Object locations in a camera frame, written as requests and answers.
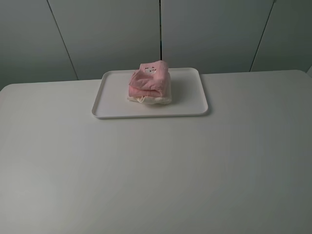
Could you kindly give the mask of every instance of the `folded towel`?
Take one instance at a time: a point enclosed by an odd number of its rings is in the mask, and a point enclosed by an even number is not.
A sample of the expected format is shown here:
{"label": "folded towel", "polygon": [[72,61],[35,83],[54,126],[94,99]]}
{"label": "folded towel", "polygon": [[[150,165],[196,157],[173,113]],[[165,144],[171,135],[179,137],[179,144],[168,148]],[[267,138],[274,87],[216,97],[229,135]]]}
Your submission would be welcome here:
{"label": "folded towel", "polygon": [[169,104],[171,102],[171,81],[170,74],[168,73],[168,85],[166,90],[166,96],[164,97],[151,97],[151,96],[140,96],[140,97],[128,97],[129,101],[137,101],[144,104]]}
{"label": "folded towel", "polygon": [[129,97],[164,97],[168,83],[166,62],[143,63],[130,79]]}

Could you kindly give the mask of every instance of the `pink fabric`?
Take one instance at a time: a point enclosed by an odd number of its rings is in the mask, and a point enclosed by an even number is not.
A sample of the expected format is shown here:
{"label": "pink fabric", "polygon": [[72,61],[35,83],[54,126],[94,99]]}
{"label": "pink fabric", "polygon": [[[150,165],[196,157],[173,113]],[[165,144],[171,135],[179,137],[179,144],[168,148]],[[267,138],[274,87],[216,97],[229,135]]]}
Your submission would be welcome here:
{"label": "pink fabric", "polygon": [[143,63],[129,83],[130,97],[164,97],[168,85],[168,64],[164,61]]}

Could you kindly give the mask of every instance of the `cabinet door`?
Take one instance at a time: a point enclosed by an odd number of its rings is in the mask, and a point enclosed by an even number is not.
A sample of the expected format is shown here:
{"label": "cabinet door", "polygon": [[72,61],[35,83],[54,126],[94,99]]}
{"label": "cabinet door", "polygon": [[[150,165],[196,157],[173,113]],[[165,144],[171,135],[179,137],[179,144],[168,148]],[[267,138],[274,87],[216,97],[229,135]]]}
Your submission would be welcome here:
{"label": "cabinet door", "polygon": [[277,0],[252,71],[297,69],[312,64],[312,0]]}
{"label": "cabinet door", "polygon": [[160,59],[158,0],[49,0],[79,79]]}
{"label": "cabinet door", "polygon": [[44,0],[0,1],[0,90],[12,83],[77,80]]}
{"label": "cabinet door", "polygon": [[161,0],[162,58],[200,73],[250,71],[273,0]]}

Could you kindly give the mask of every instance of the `white table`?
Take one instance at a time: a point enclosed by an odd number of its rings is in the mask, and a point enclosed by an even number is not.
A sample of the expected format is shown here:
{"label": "white table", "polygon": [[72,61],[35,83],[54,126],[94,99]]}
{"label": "white table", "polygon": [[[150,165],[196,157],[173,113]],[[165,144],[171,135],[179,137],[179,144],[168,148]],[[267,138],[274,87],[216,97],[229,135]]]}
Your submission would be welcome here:
{"label": "white table", "polygon": [[5,87],[0,233],[312,233],[312,78],[202,81],[207,116],[110,120],[100,80]]}

